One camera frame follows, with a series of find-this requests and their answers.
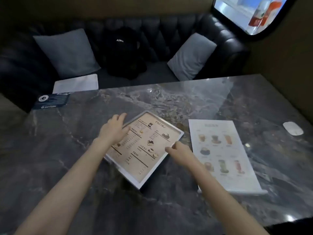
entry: white mouse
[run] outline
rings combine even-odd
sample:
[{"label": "white mouse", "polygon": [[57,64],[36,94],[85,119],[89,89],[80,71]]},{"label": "white mouse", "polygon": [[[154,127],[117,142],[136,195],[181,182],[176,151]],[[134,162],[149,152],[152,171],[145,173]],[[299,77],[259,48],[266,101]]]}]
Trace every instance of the white mouse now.
[{"label": "white mouse", "polygon": [[302,128],[300,128],[295,122],[285,122],[283,123],[284,128],[293,136],[298,136],[303,134]]}]

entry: black leather sofa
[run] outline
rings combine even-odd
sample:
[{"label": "black leather sofa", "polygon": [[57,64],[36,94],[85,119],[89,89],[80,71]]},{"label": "black leather sofa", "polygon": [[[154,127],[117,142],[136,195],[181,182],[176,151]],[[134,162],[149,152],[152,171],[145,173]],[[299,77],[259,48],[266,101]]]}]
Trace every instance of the black leather sofa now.
[{"label": "black leather sofa", "polygon": [[[140,36],[147,71],[134,80],[110,76],[105,69],[102,40],[107,30],[131,27]],[[33,35],[55,35],[84,28],[94,55],[102,67],[99,88],[136,86],[178,81],[167,61],[194,32],[206,36],[217,48],[196,79],[239,75],[249,51],[218,19],[209,13],[180,16],[105,19],[35,24],[17,32],[16,39],[0,56],[0,92],[29,112],[38,95],[51,94],[59,80],[49,59],[38,47]]]}]

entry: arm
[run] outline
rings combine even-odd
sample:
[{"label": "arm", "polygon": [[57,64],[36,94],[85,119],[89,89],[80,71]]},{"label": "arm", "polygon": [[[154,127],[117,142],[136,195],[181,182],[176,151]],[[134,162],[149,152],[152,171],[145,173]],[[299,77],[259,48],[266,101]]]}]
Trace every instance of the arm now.
[{"label": "arm", "polygon": [[125,113],[114,115],[102,126],[98,138],[39,202],[17,229],[16,235],[67,233],[103,156],[130,130],[129,126],[122,129],[125,116]]},{"label": "arm", "polygon": [[210,203],[228,235],[268,235],[268,232],[215,180],[187,145],[176,142],[166,147],[179,164],[185,166],[196,179],[202,194]]}]

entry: left hand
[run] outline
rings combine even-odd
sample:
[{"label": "left hand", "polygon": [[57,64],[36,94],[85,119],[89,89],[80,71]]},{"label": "left hand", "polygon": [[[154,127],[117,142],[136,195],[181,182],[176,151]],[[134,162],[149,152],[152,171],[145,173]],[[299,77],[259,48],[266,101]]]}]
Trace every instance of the left hand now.
[{"label": "left hand", "polygon": [[130,125],[122,129],[126,115],[126,113],[121,115],[113,115],[113,117],[110,118],[108,122],[101,127],[99,136],[96,138],[96,140],[100,142],[108,142],[110,146],[122,141],[128,131],[131,129]]}]

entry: menu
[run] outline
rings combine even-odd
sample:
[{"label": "menu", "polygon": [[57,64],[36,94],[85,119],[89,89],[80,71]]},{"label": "menu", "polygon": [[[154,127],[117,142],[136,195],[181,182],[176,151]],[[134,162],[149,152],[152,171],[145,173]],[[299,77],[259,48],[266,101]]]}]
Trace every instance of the menu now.
[{"label": "menu", "polygon": [[123,176],[140,189],[166,157],[165,147],[171,147],[184,133],[149,111],[126,125],[131,130],[109,149],[106,159],[114,162]]},{"label": "menu", "polygon": [[233,194],[266,194],[256,178],[233,121],[189,119],[193,152]]}]

